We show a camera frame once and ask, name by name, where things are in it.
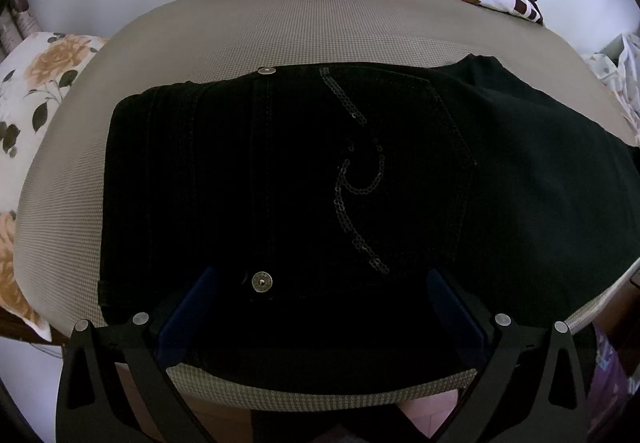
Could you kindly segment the beige textured mattress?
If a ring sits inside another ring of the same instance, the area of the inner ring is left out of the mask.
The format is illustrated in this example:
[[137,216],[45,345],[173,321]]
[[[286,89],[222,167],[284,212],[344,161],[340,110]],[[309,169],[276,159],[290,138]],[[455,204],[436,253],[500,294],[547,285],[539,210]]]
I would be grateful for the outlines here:
[[544,26],[458,0],[178,0],[140,16],[80,75],[32,162],[17,211],[14,267],[56,329],[100,322],[96,296],[104,150],[115,105],[147,88],[262,66],[382,62],[432,67],[488,55],[518,78],[634,136],[576,51]]

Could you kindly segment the white floral pillow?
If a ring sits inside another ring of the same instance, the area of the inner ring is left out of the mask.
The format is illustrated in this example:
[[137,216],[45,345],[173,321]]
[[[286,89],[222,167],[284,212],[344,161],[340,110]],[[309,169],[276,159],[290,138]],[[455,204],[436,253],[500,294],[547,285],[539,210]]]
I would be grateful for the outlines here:
[[1,62],[1,310],[47,342],[51,327],[14,275],[18,202],[51,119],[104,44],[102,37],[37,32]]

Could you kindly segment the black pants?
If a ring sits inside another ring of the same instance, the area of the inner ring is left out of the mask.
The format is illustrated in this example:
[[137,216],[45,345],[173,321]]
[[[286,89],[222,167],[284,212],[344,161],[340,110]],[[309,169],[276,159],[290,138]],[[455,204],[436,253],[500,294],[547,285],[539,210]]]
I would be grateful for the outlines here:
[[486,56],[157,87],[108,127],[104,321],[242,385],[471,371],[478,313],[551,327],[638,255],[637,148]]

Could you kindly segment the white dotted crumpled sheet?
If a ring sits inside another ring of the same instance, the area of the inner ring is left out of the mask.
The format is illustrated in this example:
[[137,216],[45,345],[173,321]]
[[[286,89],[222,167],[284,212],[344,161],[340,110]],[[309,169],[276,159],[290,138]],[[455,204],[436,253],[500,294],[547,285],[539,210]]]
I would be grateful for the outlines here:
[[606,53],[585,54],[582,59],[622,107],[634,131],[634,144],[639,145],[639,36],[623,34],[620,41],[622,51],[616,61]]

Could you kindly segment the brown striped headboard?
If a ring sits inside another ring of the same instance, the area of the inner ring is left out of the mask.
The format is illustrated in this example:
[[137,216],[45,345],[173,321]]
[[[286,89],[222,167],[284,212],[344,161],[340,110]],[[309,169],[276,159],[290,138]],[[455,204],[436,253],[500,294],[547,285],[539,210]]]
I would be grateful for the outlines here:
[[4,60],[30,35],[39,32],[41,27],[28,0],[9,0],[1,12],[1,59]]

